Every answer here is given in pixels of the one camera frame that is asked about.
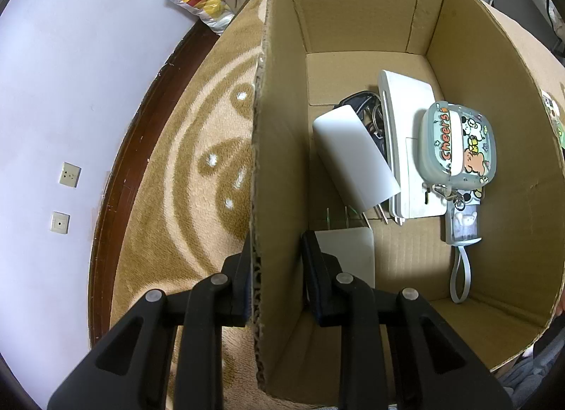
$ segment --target cartoon bear sticker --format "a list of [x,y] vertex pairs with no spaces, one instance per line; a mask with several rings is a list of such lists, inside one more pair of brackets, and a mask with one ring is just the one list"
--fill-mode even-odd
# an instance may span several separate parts
[[463,166],[467,173],[477,173],[479,176],[483,176],[485,174],[485,156],[482,152],[476,153],[471,149],[465,149]]

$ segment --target cardboard box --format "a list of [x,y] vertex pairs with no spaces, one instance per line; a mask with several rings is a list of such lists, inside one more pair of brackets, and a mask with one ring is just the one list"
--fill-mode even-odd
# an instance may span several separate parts
[[337,403],[340,329],[317,327],[305,307],[298,241],[307,229],[326,228],[326,208],[332,227],[344,228],[344,205],[311,124],[342,98],[375,90],[382,69],[484,113],[498,167],[481,205],[482,241],[468,249],[466,302],[449,296],[453,250],[440,238],[439,217],[403,227],[371,221],[376,287],[418,289],[489,368],[541,335],[560,295],[563,156],[532,73],[489,10],[478,0],[269,0],[256,79],[251,235],[258,381],[275,397]]

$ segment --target wall outlet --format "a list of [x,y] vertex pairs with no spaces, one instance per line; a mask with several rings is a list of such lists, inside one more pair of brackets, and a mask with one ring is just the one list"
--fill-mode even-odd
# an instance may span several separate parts
[[80,174],[80,168],[70,163],[63,163],[63,171],[61,172],[61,177],[59,183],[63,185],[68,185],[69,187],[76,187],[78,183],[78,175]]
[[70,218],[71,217],[68,214],[63,214],[62,212],[53,211],[53,216],[51,218],[51,231],[66,235],[67,232],[69,231]]

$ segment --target screw head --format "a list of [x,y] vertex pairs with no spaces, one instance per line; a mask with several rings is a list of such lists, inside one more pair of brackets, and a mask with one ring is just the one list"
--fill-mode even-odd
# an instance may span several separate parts
[[349,273],[338,273],[335,279],[342,284],[351,284],[353,282],[353,275]]
[[402,289],[402,296],[407,300],[416,300],[420,294],[416,289],[405,288]]
[[163,293],[158,289],[151,289],[147,294],[145,294],[145,300],[148,302],[156,302],[160,300],[163,296]]
[[215,275],[212,275],[210,282],[215,286],[221,286],[228,282],[228,277],[223,273],[216,273]]

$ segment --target wrist strap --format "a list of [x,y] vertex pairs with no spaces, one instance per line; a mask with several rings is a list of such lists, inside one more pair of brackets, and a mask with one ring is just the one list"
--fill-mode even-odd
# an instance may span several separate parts
[[[465,271],[465,284],[463,286],[463,294],[461,298],[457,296],[457,272],[459,271],[459,266],[463,262],[463,270]],[[449,282],[449,292],[451,293],[451,300],[455,303],[464,302],[469,295],[469,289],[471,288],[471,264],[469,263],[469,257],[467,257],[467,251],[465,251],[464,246],[456,246],[456,261],[453,264],[453,270],[451,271],[451,281]]]

